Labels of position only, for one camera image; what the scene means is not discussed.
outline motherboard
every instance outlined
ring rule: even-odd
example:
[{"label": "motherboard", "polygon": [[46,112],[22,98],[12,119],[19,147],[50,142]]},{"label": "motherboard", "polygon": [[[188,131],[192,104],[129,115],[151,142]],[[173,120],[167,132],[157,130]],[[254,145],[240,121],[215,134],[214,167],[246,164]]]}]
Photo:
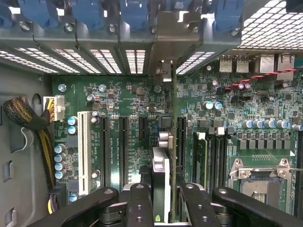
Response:
[{"label": "motherboard", "polygon": [[219,70],[218,62],[154,86],[152,77],[53,77],[54,96],[65,99],[65,120],[54,123],[55,169],[67,183],[69,202],[97,188],[119,191],[141,180],[160,141],[159,121],[177,115],[177,166],[185,182],[208,192],[228,186],[293,214],[301,74],[286,85],[260,79],[238,83],[248,73]]}]

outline cable bundle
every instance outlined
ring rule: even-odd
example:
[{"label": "cable bundle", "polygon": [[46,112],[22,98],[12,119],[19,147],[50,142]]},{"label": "cable bundle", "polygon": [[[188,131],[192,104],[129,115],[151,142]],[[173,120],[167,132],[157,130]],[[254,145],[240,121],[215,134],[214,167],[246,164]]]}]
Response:
[{"label": "cable bundle", "polygon": [[33,130],[42,152],[48,190],[55,186],[53,169],[53,149],[47,127],[54,119],[53,99],[45,104],[45,111],[38,116],[30,107],[25,96],[15,97],[3,105],[6,116],[17,125]]}]

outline white pci slot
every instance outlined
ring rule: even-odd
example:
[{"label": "white pci slot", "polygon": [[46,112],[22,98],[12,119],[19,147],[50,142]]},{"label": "white pci slot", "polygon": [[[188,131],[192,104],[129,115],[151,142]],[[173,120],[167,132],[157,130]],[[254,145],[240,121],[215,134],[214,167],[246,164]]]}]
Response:
[{"label": "white pci slot", "polygon": [[91,190],[90,112],[78,112],[79,195]]}]

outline ventilation grille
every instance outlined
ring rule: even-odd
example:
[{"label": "ventilation grille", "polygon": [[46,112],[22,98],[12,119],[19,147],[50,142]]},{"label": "ventilation grille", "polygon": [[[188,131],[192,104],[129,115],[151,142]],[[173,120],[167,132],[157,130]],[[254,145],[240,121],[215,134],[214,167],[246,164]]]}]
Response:
[{"label": "ventilation grille", "polygon": [[303,49],[303,13],[286,13],[285,6],[271,0],[247,19],[239,48]]},{"label": "ventilation grille", "polygon": [[15,48],[18,51],[21,51],[29,56],[44,61],[47,64],[50,64],[60,70],[63,70],[67,73],[80,73],[79,71],[73,69],[72,67],[64,64],[63,62],[43,53],[42,51],[36,48]]},{"label": "ventilation grille", "polygon": [[190,71],[192,68],[198,64],[204,62],[207,58],[212,56],[214,52],[196,52],[189,59],[186,60],[179,68],[177,68],[176,73],[183,75]]},{"label": "ventilation grille", "polygon": [[71,49],[53,49],[58,54],[63,56],[64,58],[70,60],[75,65],[79,66],[80,68],[84,69],[88,73],[101,73],[98,69],[93,67],[90,63],[88,63],[84,58],[82,58],[77,52]]},{"label": "ventilation grille", "polygon": [[109,73],[121,74],[113,55],[109,50],[89,50]]},{"label": "ventilation grille", "polygon": [[145,50],[126,50],[125,52],[131,74],[143,74]]},{"label": "ventilation grille", "polygon": [[58,73],[55,70],[49,69],[49,68],[44,67],[42,65],[38,65],[38,64],[36,64],[32,61],[28,61],[26,59],[17,57],[15,55],[13,55],[11,53],[8,53],[8,52],[5,52],[5,51],[0,51],[0,57],[2,57],[4,59],[8,59],[10,61],[20,63],[22,65],[26,65],[28,67],[31,67],[31,68],[36,69],[36,70],[40,70],[40,71],[45,72],[45,73]]}]

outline yellow wire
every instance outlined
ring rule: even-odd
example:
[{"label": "yellow wire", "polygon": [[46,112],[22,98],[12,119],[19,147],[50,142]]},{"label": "yellow wire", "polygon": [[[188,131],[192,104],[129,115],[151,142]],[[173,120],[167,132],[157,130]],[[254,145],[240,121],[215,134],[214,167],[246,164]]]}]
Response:
[{"label": "yellow wire", "polygon": [[53,210],[52,210],[52,205],[51,205],[51,199],[48,200],[47,208],[48,208],[49,214],[52,214],[52,213],[53,213]]}]

